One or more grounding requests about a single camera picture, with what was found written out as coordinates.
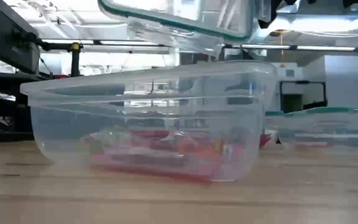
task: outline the black frame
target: black frame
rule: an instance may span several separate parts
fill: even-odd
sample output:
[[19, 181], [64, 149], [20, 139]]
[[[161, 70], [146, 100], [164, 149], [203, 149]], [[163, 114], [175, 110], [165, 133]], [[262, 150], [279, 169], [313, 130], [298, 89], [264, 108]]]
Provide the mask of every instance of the black frame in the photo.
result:
[[295, 83], [298, 85], [309, 85], [309, 84], [322, 84], [323, 85], [323, 96], [324, 96], [324, 104], [327, 105], [327, 88], [325, 82], [314, 82], [314, 81], [308, 81], [308, 80], [298, 80], [298, 81], [280, 81], [279, 82], [279, 91], [280, 91], [280, 109], [284, 110], [284, 94], [283, 94], [283, 84], [284, 83]]

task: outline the clear plastic container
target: clear plastic container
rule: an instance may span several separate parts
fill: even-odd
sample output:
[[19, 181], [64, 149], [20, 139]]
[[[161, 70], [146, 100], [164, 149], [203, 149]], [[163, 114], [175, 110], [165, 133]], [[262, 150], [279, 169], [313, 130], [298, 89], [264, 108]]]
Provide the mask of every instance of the clear plastic container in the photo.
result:
[[358, 109], [326, 107], [289, 113], [279, 134], [295, 144], [358, 147]]
[[255, 16], [257, 19], [264, 22], [270, 22], [272, 20], [271, 11], [271, 0], [255, 0]]
[[25, 83], [21, 92], [53, 161], [236, 180], [257, 158], [276, 78], [269, 63], [230, 61]]
[[112, 19], [127, 18], [135, 38], [215, 57], [223, 43], [243, 44], [252, 33], [254, 0], [98, 0], [98, 4]]
[[265, 112], [265, 129], [278, 131], [285, 125], [285, 115], [282, 111]]

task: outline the black monitor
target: black monitor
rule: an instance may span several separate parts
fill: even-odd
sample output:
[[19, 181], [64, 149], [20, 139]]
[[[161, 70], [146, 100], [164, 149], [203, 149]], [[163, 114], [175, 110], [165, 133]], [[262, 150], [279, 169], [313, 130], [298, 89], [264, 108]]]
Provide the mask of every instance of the black monitor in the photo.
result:
[[0, 60], [26, 73], [38, 70], [40, 50], [34, 43], [20, 37], [37, 35], [30, 26], [3, 0], [0, 0]]

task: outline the wooden table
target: wooden table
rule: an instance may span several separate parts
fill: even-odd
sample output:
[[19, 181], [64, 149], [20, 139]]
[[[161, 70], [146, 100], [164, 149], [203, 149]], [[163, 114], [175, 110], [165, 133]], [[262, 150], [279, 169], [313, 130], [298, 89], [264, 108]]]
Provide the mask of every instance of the wooden table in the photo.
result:
[[260, 153], [210, 186], [53, 165], [33, 142], [0, 144], [0, 223], [358, 223], [358, 154]]

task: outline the yellow part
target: yellow part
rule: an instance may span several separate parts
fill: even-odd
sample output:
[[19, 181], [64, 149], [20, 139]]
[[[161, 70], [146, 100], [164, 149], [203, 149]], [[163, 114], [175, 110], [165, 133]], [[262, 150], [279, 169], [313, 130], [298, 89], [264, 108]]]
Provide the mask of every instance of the yellow part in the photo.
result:
[[80, 45], [79, 44], [73, 44], [73, 50], [79, 50]]

